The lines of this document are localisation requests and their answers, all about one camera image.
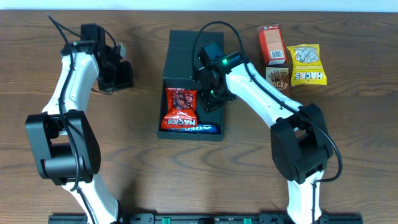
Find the blue Oreo cookie pack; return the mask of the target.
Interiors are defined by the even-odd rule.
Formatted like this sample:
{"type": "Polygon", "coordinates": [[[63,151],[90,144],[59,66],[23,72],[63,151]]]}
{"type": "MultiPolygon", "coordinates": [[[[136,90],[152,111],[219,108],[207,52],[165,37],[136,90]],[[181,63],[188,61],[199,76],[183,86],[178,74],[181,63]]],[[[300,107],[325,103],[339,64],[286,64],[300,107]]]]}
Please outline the blue Oreo cookie pack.
{"type": "Polygon", "coordinates": [[[191,128],[172,128],[166,129],[168,132],[190,133],[190,134],[219,134],[220,131],[215,124],[199,124],[191,128]]]}

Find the yellow Hacks candy bag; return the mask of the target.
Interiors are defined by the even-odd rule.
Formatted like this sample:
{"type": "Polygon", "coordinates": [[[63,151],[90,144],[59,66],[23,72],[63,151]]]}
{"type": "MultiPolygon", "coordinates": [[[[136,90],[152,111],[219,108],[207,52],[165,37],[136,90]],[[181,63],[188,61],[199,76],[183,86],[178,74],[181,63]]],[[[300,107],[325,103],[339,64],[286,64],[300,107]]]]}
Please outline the yellow Hacks candy bag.
{"type": "Polygon", "coordinates": [[[327,85],[327,77],[320,60],[318,44],[300,44],[287,47],[292,57],[290,83],[299,85],[327,85]]]}

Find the red Hacks candy bag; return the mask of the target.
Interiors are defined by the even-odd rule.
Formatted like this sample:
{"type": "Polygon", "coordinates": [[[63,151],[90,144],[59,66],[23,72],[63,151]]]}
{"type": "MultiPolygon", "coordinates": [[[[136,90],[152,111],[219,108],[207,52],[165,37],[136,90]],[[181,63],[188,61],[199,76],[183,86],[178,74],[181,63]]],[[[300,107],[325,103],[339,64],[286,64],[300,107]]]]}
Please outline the red Hacks candy bag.
{"type": "Polygon", "coordinates": [[[182,129],[198,126],[197,91],[184,88],[165,89],[168,110],[161,129],[182,129]]]}

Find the black gift box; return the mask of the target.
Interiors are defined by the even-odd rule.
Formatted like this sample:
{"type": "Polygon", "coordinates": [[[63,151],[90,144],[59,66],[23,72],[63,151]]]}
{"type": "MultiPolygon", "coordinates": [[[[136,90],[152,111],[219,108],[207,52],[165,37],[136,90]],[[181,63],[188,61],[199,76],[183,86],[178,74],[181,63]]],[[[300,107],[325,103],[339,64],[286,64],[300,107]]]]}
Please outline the black gift box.
{"type": "MultiPolygon", "coordinates": [[[[193,42],[198,35],[196,31],[171,30],[169,35],[169,47],[165,67],[162,75],[162,95],[160,101],[159,121],[168,112],[167,97],[165,89],[186,88],[189,90],[199,90],[199,82],[192,80],[192,47],[193,42]]],[[[160,139],[178,139],[195,141],[221,141],[223,139],[224,128],[224,108],[220,107],[207,113],[200,102],[197,102],[196,114],[198,122],[209,126],[211,124],[218,128],[216,134],[209,133],[187,133],[170,132],[163,130],[161,124],[158,124],[157,135],[160,139]]]]}

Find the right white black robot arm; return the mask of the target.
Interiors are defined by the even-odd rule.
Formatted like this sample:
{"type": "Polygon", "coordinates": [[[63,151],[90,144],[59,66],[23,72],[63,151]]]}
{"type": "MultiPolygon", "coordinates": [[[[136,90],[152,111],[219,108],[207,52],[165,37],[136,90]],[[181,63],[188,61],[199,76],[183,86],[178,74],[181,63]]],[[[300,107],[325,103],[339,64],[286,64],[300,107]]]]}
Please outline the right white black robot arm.
{"type": "Polygon", "coordinates": [[[202,67],[198,100],[209,113],[234,96],[244,100],[271,130],[272,160],[287,179],[287,214],[294,223],[316,223],[322,215],[319,185],[332,156],[323,113],[283,95],[247,62],[242,53],[225,55],[215,42],[197,53],[202,67]]]}

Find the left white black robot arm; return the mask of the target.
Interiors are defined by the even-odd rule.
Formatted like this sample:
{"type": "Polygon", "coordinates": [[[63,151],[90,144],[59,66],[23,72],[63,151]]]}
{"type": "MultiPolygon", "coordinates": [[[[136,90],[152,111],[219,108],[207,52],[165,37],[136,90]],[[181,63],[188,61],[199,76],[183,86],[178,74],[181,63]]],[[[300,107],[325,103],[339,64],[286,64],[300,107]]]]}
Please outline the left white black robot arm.
{"type": "Polygon", "coordinates": [[[49,223],[128,223],[100,176],[101,153],[86,117],[93,85],[111,95],[133,86],[131,64],[122,44],[108,46],[110,33],[83,24],[78,41],[61,50],[62,71],[41,113],[29,115],[25,129],[41,178],[70,192],[82,215],[53,214],[49,223]]]}

